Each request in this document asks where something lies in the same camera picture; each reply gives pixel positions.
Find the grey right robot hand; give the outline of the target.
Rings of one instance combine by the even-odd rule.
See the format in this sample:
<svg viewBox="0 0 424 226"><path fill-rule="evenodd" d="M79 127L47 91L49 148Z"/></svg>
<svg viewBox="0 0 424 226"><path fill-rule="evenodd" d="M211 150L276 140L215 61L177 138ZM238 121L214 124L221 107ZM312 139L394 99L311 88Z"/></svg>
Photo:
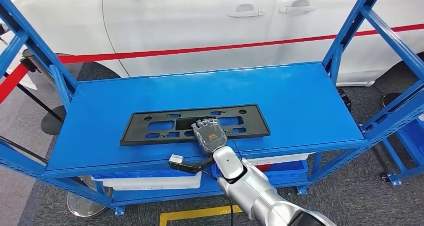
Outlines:
<svg viewBox="0 0 424 226"><path fill-rule="evenodd" d="M217 149L226 146L228 138L216 118L204 118L191 125L205 155L211 155Z"/></svg>

